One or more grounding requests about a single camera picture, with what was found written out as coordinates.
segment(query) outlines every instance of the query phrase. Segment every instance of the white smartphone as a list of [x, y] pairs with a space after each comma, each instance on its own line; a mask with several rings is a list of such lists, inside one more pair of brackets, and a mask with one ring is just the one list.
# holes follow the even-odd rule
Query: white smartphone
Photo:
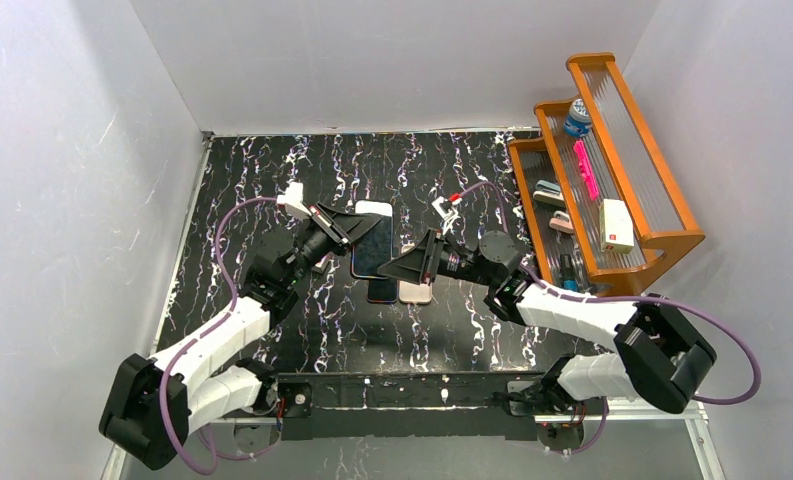
[[355, 213], [375, 213], [384, 218], [352, 248], [352, 276], [365, 280], [384, 280], [385, 277], [377, 271], [378, 267], [393, 258], [393, 205], [359, 200], [355, 204]]
[[[413, 244], [402, 247], [402, 253], [414, 248]], [[399, 301], [406, 304], [428, 305], [431, 303], [431, 285], [414, 285], [399, 280]]]

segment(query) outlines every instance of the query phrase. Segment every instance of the black smartphone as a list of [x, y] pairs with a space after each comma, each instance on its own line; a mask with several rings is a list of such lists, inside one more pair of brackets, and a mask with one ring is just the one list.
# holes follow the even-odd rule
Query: black smartphone
[[392, 305], [399, 298], [399, 281], [395, 278], [369, 280], [367, 282], [367, 302]]
[[393, 258], [393, 206], [360, 200], [355, 204], [355, 213], [375, 213], [382, 218], [352, 248], [351, 274], [364, 280], [385, 280], [377, 270]]

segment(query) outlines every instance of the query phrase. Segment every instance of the marble surface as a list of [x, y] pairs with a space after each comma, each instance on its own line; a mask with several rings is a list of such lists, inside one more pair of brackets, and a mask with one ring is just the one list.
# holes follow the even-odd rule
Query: marble surface
[[[529, 136], [518, 133], [517, 136]], [[359, 134], [218, 138], [195, 203], [158, 350], [216, 315], [230, 294], [213, 263], [214, 230], [235, 204], [275, 196], [290, 181], [305, 186], [305, 202], [353, 211], [358, 200], [394, 206], [394, 243], [423, 237], [440, 220], [431, 201], [480, 180], [504, 191], [465, 198], [455, 236], [474, 247], [505, 215], [513, 236], [529, 243], [507, 142], [511, 132]], [[225, 262], [236, 279], [251, 240], [298, 224], [274, 204], [243, 210], [229, 223]], [[486, 287], [438, 277], [424, 307], [366, 302], [367, 284], [349, 274], [349, 258], [314, 275], [288, 318], [237, 358], [256, 356], [279, 371], [412, 372], [545, 370], [564, 353], [594, 353], [583, 340], [500, 322], [482, 303]]]

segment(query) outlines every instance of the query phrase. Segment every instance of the blue and white container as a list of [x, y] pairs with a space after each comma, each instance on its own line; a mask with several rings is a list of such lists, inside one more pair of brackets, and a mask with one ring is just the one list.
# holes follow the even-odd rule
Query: blue and white container
[[567, 120], [564, 121], [564, 131], [567, 135], [575, 138], [581, 138], [593, 128], [593, 123], [590, 121], [590, 115], [587, 114], [587, 109], [584, 107], [582, 99], [575, 100], [570, 105], [570, 111], [567, 112]]

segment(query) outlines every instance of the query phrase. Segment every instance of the shelf rack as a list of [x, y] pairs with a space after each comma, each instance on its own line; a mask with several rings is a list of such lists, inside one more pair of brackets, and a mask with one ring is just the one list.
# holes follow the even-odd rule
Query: shelf rack
[[[523, 211], [544, 278], [558, 281], [558, 255], [575, 252], [580, 281], [601, 295], [643, 292], [698, 245], [705, 234], [696, 224], [684, 196], [655, 142], [640, 108], [610, 53], [579, 54], [567, 60], [573, 82], [593, 121], [583, 140], [599, 184], [594, 200], [578, 169], [575, 139], [563, 124], [573, 99], [539, 103], [534, 107], [543, 131], [539, 139], [509, 143]], [[551, 211], [531, 201], [538, 179], [561, 186], [575, 235], [566, 242], [548, 229]], [[605, 198], [623, 200], [635, 228], [636, 244], [623, 255], [599, 246], [599, 205]]]

